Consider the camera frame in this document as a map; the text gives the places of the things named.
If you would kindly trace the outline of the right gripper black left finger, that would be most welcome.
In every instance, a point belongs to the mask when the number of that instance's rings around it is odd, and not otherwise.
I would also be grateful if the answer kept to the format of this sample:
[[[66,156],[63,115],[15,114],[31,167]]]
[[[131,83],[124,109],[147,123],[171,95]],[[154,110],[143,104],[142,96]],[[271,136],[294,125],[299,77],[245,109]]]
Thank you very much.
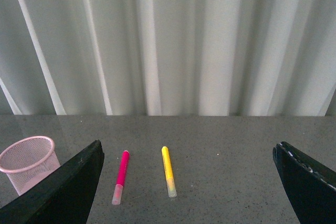
[[[99,140],[1,208],[1,223],[86,223],[104,162]]]

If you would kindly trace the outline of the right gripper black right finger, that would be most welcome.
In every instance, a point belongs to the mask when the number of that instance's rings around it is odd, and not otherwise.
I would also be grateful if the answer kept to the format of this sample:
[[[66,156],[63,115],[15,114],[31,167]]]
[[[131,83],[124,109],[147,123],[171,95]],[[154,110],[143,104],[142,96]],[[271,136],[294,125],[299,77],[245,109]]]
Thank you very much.
[[[335,171],[287,142],[272,156],[299,222],[335,223]]]

